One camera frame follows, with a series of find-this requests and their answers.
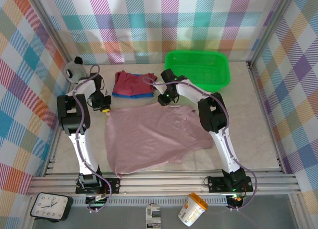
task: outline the checkered fabric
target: checkered fabric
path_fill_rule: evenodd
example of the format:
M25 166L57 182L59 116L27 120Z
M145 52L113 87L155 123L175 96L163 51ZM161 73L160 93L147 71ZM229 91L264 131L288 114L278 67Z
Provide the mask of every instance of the checkered fabric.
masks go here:
M262 26L262 28L261 28L258 36L257 36L257 39L256 39L256 41L255 41L255 43L254 43L254 45L252 47L252 50L251 50L251 52L249 54L249 57L248 57L247 61L250 61L252 59L252 57L253 57L253 55L255 53L255 50L257 49L258 44L259 44L260 40L262 39L266 29L267 29L268 24L272 21L272 18L274 16L275 11L277 10L277 7L279 6L280 1L281 0L275 0L272 8L270 9L270 12L269 12L265 22L263 23L263 26Z
M28 0L0 0L0 228L14 229L40 176L67 88L59 51Z
M167 52L176 49L219 51L230 60L245 61L257 27L263 25L259 22L266 19L262 15L267 2L42 0L61 37L68 40L67 49L81 55L85 64L162 63Z
M318 228L318 0L293 0L255 75L280 153Z

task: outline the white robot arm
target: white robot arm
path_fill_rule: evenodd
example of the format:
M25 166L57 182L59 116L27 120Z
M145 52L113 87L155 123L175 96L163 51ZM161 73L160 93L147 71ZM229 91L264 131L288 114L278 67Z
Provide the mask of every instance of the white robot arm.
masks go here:
M168 105L179 96L184 96L198 105L200 123L204 130L212 136L223 165L223 179L210 177L213 187L210 192L217 191L241 191L246 185L251 186L250 177L246 176L245 171L239 165L239 161L233 149L233 145L228 129L228 115L221 95L218 92L210 93L196 87L185 76L175 76L171 69L161 73L165 82L154 84L160 91L158 102L161 105Z
M86 130L90 127L90 116L87 105L88 100L90 100L91 105L89 106L92 107L94 111L99 110L107 112L110 110L111 96L104 96L101 92L103 79L100 75L86 81L94 75L95 73L91 73L90 76L81 78L78 82L79 87L76 90L76 98L80 101L84 114L84 122L78 135L79 147L77 147L76 130L80 126L82 112L79 105L74 100L73 91L69 92L67 95L58 96L57 106L59 125L71 139L79 161L78 184L81 185L81 189L86 193L99 194L104 192L104 184L100 178L92 173L92 170L99 175L102 174L92 152L87 148L85 138Z

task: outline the panda plush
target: panda plush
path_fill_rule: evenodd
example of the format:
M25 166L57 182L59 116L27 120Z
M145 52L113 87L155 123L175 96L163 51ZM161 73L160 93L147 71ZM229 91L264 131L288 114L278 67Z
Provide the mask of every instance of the panda plush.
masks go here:
M88 76L83 66L83 60L80 57L76 57L74 61L66 64L64 73L67 80L72 83L78 83L80 78Z

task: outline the green plastic basket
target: green plastic basket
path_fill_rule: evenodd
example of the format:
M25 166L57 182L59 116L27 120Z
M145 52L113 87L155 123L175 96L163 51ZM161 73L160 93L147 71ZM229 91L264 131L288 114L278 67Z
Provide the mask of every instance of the green plastic basket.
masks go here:
M175 50L167 53L164 69L184 75L206 91L218 91L231 80L228 58L216 52Z

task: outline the marble surface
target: marble surface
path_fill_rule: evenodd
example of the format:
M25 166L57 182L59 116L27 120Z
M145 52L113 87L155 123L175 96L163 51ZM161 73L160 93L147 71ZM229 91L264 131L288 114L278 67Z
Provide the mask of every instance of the marble surface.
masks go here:
M144 65L102 65L100 74L105 80L105 88L112 92L115 83L115 73L125 70L129 73L143 74L155 73L160 78L163 64ZM244 62L230 63L231 82L221 89L225 106L230 116L230 136L235 152L240 162L251 169L278 168L276 149L267 129L265 119L260 110L256 94ZM112 96L111 107L120 108L139 106L154 103L157 100L158 91L153 98L127 99ZM188 99L181 97L178 104L193 105ZM87 131L88 147L95 155L100 169L104 172L111 171L104 142L104 131L107 115L101 112L93 112L89 108L91 127ZM216 147L201 149L189 153L183 162L169 163L148 170L209 170L221 169L221 159ZM64 132L62 132L57 144L55 155L54 173L77 173L79 164L73 145Z

